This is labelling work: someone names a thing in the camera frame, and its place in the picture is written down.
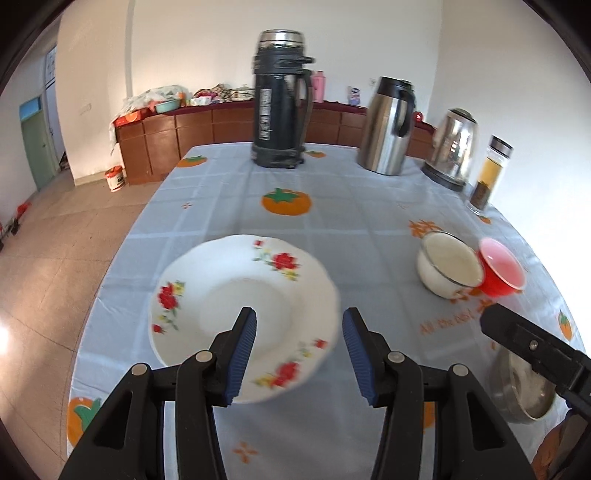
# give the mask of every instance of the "thermos lid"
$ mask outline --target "thermos lid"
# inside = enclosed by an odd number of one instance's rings
[[[295,30],[265,30],[259,36],[259,48],[302,47],[304,36]]]
[[[380,77],[378,93],[393,98],[400,98],[400,91],[405,90],[414,93],[413,84],[406,80],[391,79],[390,77]]]
[[[449,111],[452,113],[455,113],[456,115],[464,117],[465,119],[469,120],[470,122],[476,123],[476,120],[474,120],[474,117],[472,116],[472,114],[462,108],[452,108]]]
[[[491,143],[489,143],[493,150],[496,150],[504,157],[509,158],[513,153],[513,147],[510,146],[507,142],[503,142],[500,138],[495,137],[494,135],[491,136]]]

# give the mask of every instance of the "red bowl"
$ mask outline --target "red bowl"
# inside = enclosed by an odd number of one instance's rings
[[[484,282],[479,287],[489,297],[502,297],[525,288],[525,272],[515,255],[502,243],[480,240],[478,258],[484,267]]]

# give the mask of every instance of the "stainless steel pitcher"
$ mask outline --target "stainless steel pitcher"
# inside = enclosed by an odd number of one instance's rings
[[[449,110],[433,137],[435,150],[425,161],[423,173],[451,190],[463,190],[472,166],[477,132],[476,120],[469,112],[460,108]]]
[[[413,86],[381,77],[372,99],[357,153],[357,163],[382,175],[399,175],[413,127]]]

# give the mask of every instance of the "black thermos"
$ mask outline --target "black thermos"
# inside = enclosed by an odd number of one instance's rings
[[[254,58],[255,119],[252,159],[269,168],[302,163],[304,139],[312,113],[311,71],[304,64],[304,36],[293,30],[265,30]],[[300,81],[306,97],[300,100]]]

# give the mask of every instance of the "light blue tablecloth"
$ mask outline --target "light blue tablecloth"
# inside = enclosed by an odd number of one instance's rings
[[[337,285],[342,309],[356,306],[368,328],[382,333],[392,349],[432,367],[464,363],[485,388],[498,352],[479,329],[488,299],[468,296],[452,303],[433,295],[421,284],[415,259],[421,232],[433,225],[475,249],[479,238],[491,236],[510,247],[527,270],[525,293],[501,303],[564,339],[558,316],[562,312],[570,319],[570,313],[562,296],[497,211],[490,212],[490,224],[481,221],[457,194],[424,176],[413,159],[406,160],[402,175],[384,177],[359,167],[356,149],[309,148],[326,156],[306,155],[306,163],[295,170],[256,166],[249,144],[191,149],[188,157],[208,160],[173,170],[105,275],[80,344],[71,399],[104,400],[137,362],[162,366],[148,340],[148,301],[159,276],[195,245],[236,233],[273,236],[308,251]],[[281,216],[263,209],[261,196],[276,187],[307,193],[313,202],[309,213]],[[570,344],[583,350],[572,320],[570,327]],[[559,399],[544,420],[512,425],[530,458],[565,410]],[[166,415],[167,478],[174,479],[173,406],[167,406]],[[369,478],[383,417],[383,410],[370,408],[361,397],[342,338],[299,388],[263,403],[216,409],[230,479]],[[426,428],[423,478],[431,478],[426,464],[433,455],[433,433],[433,427]]]

